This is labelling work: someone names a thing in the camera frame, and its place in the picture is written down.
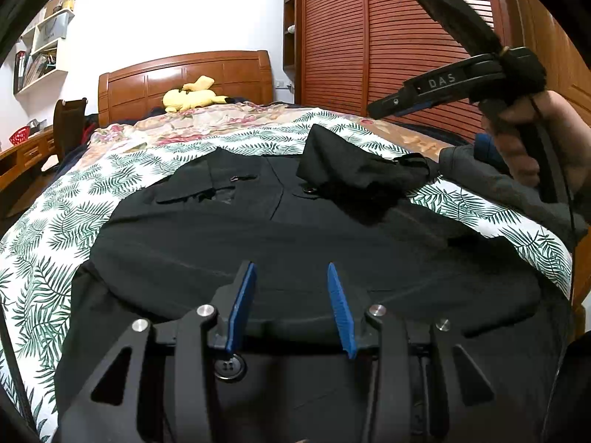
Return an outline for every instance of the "wooden chair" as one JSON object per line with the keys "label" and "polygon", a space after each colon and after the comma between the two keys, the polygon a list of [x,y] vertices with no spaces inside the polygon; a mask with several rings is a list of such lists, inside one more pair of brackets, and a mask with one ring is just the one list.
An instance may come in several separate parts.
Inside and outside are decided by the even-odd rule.
{"label": "wooden chair", "polygon": [[82,142],[84,133],[84,112],[88,100],[58,100],[53,113],[53,137],[57,159],[64,157],[76,149]]}

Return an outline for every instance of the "green leaf pattern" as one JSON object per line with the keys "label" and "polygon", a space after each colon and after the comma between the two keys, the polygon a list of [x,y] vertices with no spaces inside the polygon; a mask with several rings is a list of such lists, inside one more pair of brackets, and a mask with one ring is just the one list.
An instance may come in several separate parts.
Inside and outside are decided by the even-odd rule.
{"label": "green leaf pattern", "polygon": [[[44,440],[57,425],[53,374],[69,328],[72,277],[88,259],[101,226],[117,203],[218,147],[241,155],[300,154],[315,123],[384,158],[408,153],[335,113],[314,109],[288,124],[104,155],[92,166],[62,176],[4,235],[0,241],[0,298]],[[414,203],[459,220],[484,236],[504,236],[523,259],[568,294],[571,256],[539,224],[442,178],[409,196]],[[14,399],[2,350],[0,381]]]}

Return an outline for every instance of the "hand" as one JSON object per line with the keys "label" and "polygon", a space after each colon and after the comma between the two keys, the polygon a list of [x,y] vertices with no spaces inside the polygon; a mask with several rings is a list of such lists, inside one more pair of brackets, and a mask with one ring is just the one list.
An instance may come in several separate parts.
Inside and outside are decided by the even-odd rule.
{"label": "hand", "polygon": [[[533,99],[544,116],[544,123],[569,187],[577,192],[585,184],[591,170],[591,127],[555,91],[543,91],[533,95]],[[532,123],[538,118],[529,97],[517,100],[499,117],[511,126]],[[540,182],[540,167],[525,152],[517,128],[503,128],[495,132],[494,126],[485,116],[482,117],[482,127],[492,136],[513,178],[526,186],[537,186]]]}

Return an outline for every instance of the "bed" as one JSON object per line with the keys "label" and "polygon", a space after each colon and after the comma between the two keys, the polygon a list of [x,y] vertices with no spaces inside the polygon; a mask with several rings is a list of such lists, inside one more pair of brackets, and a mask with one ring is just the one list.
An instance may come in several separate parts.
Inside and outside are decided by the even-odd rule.
{"label": "bed", "polygon": [[[205,74],[217,94],[245,103],[160,115],[162,95]],[[313,124],[384,158],[422,152],[437,159],[448,144],[405,128],[320,108],[271,104],[266,51],[179,55],[140,63],[99,78],[100,129],[85,155],[37,199],[0,242],[0,291],[20,371],[44,441],[57,425],[53,374],[69,328],[72,277],[117,203],[217,147],[244,155],[300,154]],[[556,235],[510,208],[438,178],[411,200],[485,236],[504,236],[519,255],[567,296],[571,255]],[[0,354],[0,379],[14,383]]]}

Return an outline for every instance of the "silver screw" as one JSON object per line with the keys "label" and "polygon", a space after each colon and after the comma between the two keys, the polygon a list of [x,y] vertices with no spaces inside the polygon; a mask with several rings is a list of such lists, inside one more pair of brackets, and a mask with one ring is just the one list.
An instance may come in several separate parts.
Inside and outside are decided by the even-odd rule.
{"label": "silver screw", "polygon": [[211,305],[201,305],[197,308],[197,315],[199,316],[209,316],[211,315],[216,309]]}
{"label": "silver screw", "polygon": [[442,318],[439,322],[435,323],[435,326],[440,331],[450,331],[451,322],[447,318]]}
{"label": "silver screw", "polygon": [[146,328],[148,328],[148,320],[146,320],[144,318],[137,319],[131,324],[131,328],[132,328],[132,330],[137,331],[138,333],[141,333]]}
{"label": "silver screw", "polygon": [[373,316],[384,316],[386,314],[386,307],[383,305],[371,305],[369,307],[369,312]]}

